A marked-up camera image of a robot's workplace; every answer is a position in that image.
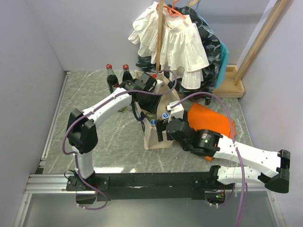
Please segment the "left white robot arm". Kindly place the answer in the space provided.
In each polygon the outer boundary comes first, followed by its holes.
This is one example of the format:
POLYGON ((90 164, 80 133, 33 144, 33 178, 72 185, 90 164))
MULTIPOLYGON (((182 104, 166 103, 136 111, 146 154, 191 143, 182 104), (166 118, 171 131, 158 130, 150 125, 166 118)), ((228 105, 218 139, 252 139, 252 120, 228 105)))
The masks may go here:
POLYGON ((128 105, 139 104, 142 110, 156 112, 163 85, 163 81, 155 75, 143 73, 137 79, 123 81, 99 103, 83 111, 74 109, 70 113, 62 151, 68 155, 65 143, 71 145, 70 153, 76 161, 75 175, 82 189, 89 190, 95 183, 92 151, 98 143, 98 127, 113 113, 128 105))

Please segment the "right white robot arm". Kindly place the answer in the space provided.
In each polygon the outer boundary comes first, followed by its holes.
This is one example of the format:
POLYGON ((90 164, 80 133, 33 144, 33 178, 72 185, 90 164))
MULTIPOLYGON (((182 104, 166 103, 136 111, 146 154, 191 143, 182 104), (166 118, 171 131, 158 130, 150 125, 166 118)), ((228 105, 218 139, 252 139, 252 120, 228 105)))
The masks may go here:
POLYGON ((213 167, 214 173, 207 177, 212 188, 245 181, 263 183, 273 192, 289 192, 291 153, 288 150, 267 151, 234 142, 212 130, 196 131, 180 118, 152 120, 151 124, 156 128, 158 141, 163 141, 163 132, 166 132, 167 139, 176 141, 184 151, 240 164, 239 167, 213 167))

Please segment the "coca-cola glass bottle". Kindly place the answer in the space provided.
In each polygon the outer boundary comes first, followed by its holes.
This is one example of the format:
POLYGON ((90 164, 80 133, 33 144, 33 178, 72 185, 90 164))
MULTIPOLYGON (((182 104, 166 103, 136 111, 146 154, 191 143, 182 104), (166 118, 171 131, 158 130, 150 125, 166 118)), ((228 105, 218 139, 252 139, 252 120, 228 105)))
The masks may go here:
POLYGON ((122 81, 123 82, 127 81, 127 80, 132 80, 133 79, 133 77, 132 77, 132 75, 130 73, 128 64, 124 64, 123 65, 123 71, 124 71, 123 72, 123 77, 122 77, 122 81))
POLYGON ((118 81, 116 74, 114 73, 114 71, 112 69, 111 64, 107 64, 106 69, 107 69, 108 89, 109 89, 110 93, 113 93, 115 91, 115 89, 119 87, 119 81, 118 81))

